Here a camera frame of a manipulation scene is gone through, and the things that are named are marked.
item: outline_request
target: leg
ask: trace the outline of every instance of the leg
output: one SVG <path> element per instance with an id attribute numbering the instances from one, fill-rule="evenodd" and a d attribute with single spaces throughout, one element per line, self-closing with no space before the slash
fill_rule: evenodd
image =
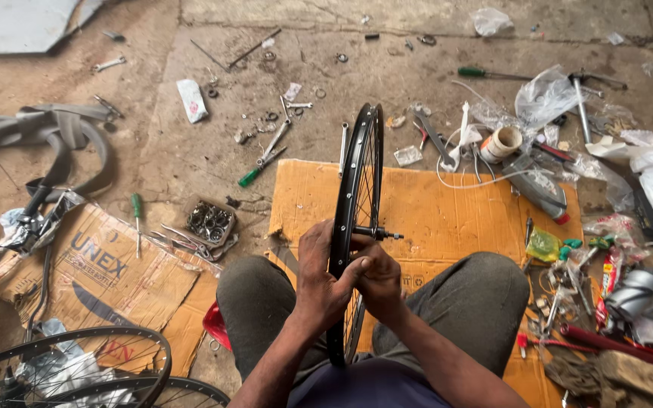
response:
<path id="1" fill-rule="evenodd" d="M 462 258 L 406 299 L 408 308 L 497 376 L 508 364 L 528 304 L 528 281 L 510 258 L 480 252 Z M 374 353 L 422 372 L 384 325 L 372 333 Z"/>
<path id="2" fill-rule="evenodd" d="M 226 267 L 215 292 L 241 380 L 274 342 L 296 305 L 286 273 L 263 256 L 248 256 Z M 300 383 L 329 361 L 327 342 L 319 338 L 304 356 L 295 378 Z"/>

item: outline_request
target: bicycle wheel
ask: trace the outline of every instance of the bicycle wheel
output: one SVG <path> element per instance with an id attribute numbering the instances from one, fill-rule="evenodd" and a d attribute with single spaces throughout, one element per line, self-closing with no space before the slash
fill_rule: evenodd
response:
<path id="1" fill-rule="evenodd" d="M 401 237 L 379 226 L 384 137 L 382 106 L 365 104 L 349 141 L 331 233 L 329 272 L 337 279 L 350 263 L 353 233 L 368 235 L 376 240 L 383 240 L 386 236 Z M 363 318 L 361 295 L 354 290 L 343 320 L 326 331 L 327 350 L 333 365 L 351 363 Z"/>
<path id="2" fill-rule="evenodd" d="M 138 376 L 107 381 L 80 388 L 71 394 L 60 394 L 59 401 L 50 399 L 42 406 L 68 408 L 136 408 L 150 388 L 158 382 L 157 376 Z M 231 399 L 213 385 L 184 377 L 170 377 L 153 403 L 157 408 L 214 408 L 225 407 Z"/>
<path id="3" fill-rule="evenodd" d="M 83 388 L 143 372 L 158 379 L 136 405 L 149 408 L 170 368 L 168 341 L 154 330 L 109 326 L 64 332 L 0 352 L 0 408 L 58 406 L 62 396 L 77 403 L 90 395 L 79 392 Z"/>

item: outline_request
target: concrete floor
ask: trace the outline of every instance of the concrete floor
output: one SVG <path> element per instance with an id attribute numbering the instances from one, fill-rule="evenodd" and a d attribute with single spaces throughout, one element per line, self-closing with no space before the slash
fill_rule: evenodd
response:
<path id="1" fill-rule="evenodd" d="M 469 13 L 482 6 L 502 9 L 515 29 L 496 39 L 476 38 Z M 359 23 L 363 14 L 371 16 L 367 25 Z M 539 25 L 537 32 L 531 32 L 532 25 Z M 284 30 L 269 49 L 277 59 L 264 61 L 263 51 L 257 50 L 230 74 L 190 43 L 193 39 L 228 62 L 277 26 Z M 102 30 L 122 32 L 127 41 L 111 42 Z M 381 32 L 380 40 L 365 42 L 364 32 L 371 31 Z M 608 44 L 605 36 L 612 31 L 636 36 L 641 46 Z M 436 46 L 418 43 L 416 36 L 425 32 L 439 34 Z M 652 36 L 653 0 L 112 2 L 56 56 L 0 57 L 0 114 L 13 115 L 22 106 L 39 103 L 92 103 L 93 94 L 108 99 L 125 114 L 115 122 L 118 131 L 110 135 L 118 173 L 113 186 L 95 199 L 115 216 L 130 219 L 129 196 L 137 190 L 145 201 L 145 228 L 176 223 L 193 194 L 242 199 L 241 242 L 226 256 L 227 263 L 266 249 L 263 236 L 276 174 L 275 166 L 270 167 L 249 188 L 238 187 L 237 180 L 254 166 L 273 133 L 258 134 L 243 146 L 233 135 L 265 128 L 258 119 L 267 111 L 282 116 L 279 95 L 290 82 L 303 86 L 298 102 L 315 106 L 294 120 L 281 141 L 288 146 L 282 158 L 338 161 L 340 125 L 353 122 L 365 102 L 382 103 L 389 116 L 422 101 L 431 107 L 437 130 L 451 133 L 460 123 L 462 103 L 475 101 L 467 90 L 450 83 L 459 79 L 456 69 L 461 65 L 532 75 L 562 64 L 567 73 L 585 67 L 621 78 L 629 83 L 627 91 L 595 87 L 607 91 L 606 103 L 629 108 L 643 127 L 653 130 L 653 75 L 649 78 L 641 68 L 653 61 Z M 412 40 L 414 51 L 404 47 L 405 37 Z M 349 61 L 336 61 L 337 53 L 347 54 Z M 92 72 L 92 65 L 119 54 L 127 57 L 127 64 Z M 188 78 L 205 86 L 212 74 L 218 77 L 220 95 L 207 100 L 208 119 L 191 125 L 175 81 Z M 510 111 L 521 85 L 501 80 L 467 83 Z M 325 90 L 326 97 L 317 99 L 316 88 Z M 577 125 L 577 118 L 571 117 L 561 138 L 582 150 Z M 396 149 L 418 143 L 409 121 L 387 130 L 385 165 L 397 165 L 392 156 Z M 427 147 L 424 160 L 411 167 L 432 170 L 437 157 L 434 147 Z M 0 213 L 28 201 L 23 185 L 44 173 L 50 162 L 48 147 L 0 150 Z M 97 166 L 91 147 L 77 153 L 72 183 L 87 179 Z M 611 212 L 604 183 L 582 180 L 578 188 L 583 215 Z M 225 354 L 202 347 L 192 375 L 232 395 L 240 382 L 232 356 Z"/>

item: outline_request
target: small box of parts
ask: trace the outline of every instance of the small box of parts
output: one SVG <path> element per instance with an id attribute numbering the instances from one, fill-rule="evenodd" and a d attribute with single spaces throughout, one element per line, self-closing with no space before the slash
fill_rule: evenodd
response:
<path id="1" fill-rule="evenodd" d="M 226 243 L 236 224 L 236 209 L 202 195 L 191 196 L 184 211 L 184 232 L 209 247 Z"/>

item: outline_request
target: red tube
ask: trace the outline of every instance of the red tube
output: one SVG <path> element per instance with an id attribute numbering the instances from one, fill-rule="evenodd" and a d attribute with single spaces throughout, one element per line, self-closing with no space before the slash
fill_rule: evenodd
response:
<path id="1" fill-rule="evenodd" d="M 605 338 L 601 335 L 587 332 L 584 329 L 579 329 L 576 326 L 572 326 L 567 323 L 561 325 L 561 334 L 576 340 L 583 341 L 584 343 L 591 344 L 592 346 L 602 350 L 621 351 L 622 353 L 626 353 L 630 356 L 634 356 L 640 360 L 646 361 L 649 364 L 653 364 L 653 354 L 639 350 L 638 348 L 634 348 L 628 344 L 619 343 L 617 341 Z"/>

